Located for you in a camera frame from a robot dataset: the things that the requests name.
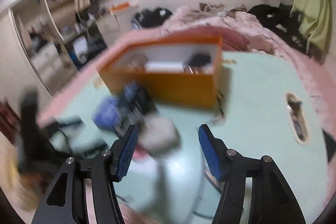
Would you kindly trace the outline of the blue tin box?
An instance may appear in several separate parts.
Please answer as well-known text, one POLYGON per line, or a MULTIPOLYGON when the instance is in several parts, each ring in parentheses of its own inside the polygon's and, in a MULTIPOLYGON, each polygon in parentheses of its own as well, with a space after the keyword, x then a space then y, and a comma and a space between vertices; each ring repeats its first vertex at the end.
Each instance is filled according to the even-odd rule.
POLYGON ((132 82, 124 86, 120 96, 104 98, 93 114, 94 124, 100 129, 114 132, 119 138, 124 136, 130 125, 142 121, 139 92, 140 86, 132 82))

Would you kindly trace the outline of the white fluffy pompom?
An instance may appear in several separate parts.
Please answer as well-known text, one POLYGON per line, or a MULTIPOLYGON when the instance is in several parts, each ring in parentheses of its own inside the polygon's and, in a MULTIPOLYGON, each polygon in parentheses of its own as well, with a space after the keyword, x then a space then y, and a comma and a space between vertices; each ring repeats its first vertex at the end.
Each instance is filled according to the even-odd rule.
POLYGON ((157 114, 145 116, 138 133, 141 151, 153 157, 161 157, 180 146, 179 132, 170 118, 157 114))

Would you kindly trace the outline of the orange cardboard box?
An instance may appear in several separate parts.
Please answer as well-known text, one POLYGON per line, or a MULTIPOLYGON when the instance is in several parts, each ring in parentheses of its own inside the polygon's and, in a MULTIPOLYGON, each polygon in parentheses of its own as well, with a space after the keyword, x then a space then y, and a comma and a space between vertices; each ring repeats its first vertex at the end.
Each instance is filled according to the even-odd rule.
POLYGON ((135 81, 159 102, 212 109, 217 103, 221 36, 173 35, 118 43, 98 73, 111 93, 135 81))

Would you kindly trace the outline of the pink bed blanket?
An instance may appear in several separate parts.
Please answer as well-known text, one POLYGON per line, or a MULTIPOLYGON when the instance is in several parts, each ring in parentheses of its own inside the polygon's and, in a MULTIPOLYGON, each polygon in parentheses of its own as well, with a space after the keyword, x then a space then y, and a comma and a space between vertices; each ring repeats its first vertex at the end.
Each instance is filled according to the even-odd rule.
POLYGON ((40 111, 38 123, 45 124, 67 108, 86 83, 95 77, 98 67, 117 51, 134 42, 158 40, 171 34, 220 35, 227 51, 256 52, 280 57, 291 63, 308 91, 322 128, 335 136, 335 80, 329 71, 307 55, 291 48, 275 33, 263 27, 256 16, 239 11, 235 17, 206 14, 182 6, 165 23, 157 28, 132 30, 121 35, 100 56, 93 59, 84 70, 58 92, 40 111))

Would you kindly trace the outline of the orange tissue box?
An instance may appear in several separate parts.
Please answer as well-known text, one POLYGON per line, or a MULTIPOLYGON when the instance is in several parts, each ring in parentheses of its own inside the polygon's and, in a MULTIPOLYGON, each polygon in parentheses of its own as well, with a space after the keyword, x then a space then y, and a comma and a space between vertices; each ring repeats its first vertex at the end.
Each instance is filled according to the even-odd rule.
POLYGON ((127 9, 130 8, 130 4, 129 2, 124 2, 124 3, 119 3, 119 4, 113 4, 112 6, 110 6, 108 8, 108 11, 111 13, 111 14, 118 14, 120 12, 124 12, 126 11, 127 9))

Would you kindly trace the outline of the black clothes pile left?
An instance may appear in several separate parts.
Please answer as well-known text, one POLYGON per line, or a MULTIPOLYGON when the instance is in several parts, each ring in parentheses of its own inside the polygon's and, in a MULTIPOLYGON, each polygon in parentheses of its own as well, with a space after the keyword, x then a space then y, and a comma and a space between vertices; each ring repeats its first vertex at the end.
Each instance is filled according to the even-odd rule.
POLYGON ((163 25, 172 15, 170 10, 161 7, 154 10, 144 9, 135 13, 131 22, 136 29, 156 28, 163 25))

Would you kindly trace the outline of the black clothes pile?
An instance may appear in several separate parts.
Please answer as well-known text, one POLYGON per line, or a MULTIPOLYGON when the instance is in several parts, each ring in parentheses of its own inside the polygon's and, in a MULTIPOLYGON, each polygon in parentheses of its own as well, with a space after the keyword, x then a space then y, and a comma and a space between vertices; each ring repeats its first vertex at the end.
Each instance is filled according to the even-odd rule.
POLYGON ((278 7, 256 5, 248 13, 256 16, 264 28, 274 32, 290 47, 301 53, 306 53, 307 40, 299 31, 303 15, 301 12, 291 9, 292 6, 282 3, 278 7))
POLYGON ((144 9, 135 13, 131 22, 136 29, 156 28, 163 25, 172 15, 170 10, 161 7, 154 10, 144 9))

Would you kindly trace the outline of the black clothes pile right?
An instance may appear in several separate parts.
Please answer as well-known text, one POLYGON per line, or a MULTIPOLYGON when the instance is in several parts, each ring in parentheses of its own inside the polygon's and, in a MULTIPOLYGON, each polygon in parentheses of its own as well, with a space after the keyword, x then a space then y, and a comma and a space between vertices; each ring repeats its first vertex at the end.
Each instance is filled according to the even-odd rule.
POLYGON ((292 6, 282 3, 278 7, 256 5, 248 13, 256 16, 264 28, 274 32, 290 47, 301 53, 306 53, 307 40, 299 31, 303 15, 301 12, 291 9, 292 6))

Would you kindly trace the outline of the green hanging garment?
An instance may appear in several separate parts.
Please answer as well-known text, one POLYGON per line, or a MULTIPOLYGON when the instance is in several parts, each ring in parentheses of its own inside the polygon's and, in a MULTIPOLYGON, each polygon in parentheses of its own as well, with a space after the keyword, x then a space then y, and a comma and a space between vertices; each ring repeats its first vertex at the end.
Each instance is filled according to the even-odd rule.
POLYGON ((311 47, 326 50, 331 16, 330 0, 294 0, 292 12, 301 13, 299 32, 306 39, 306 50, 311 47))

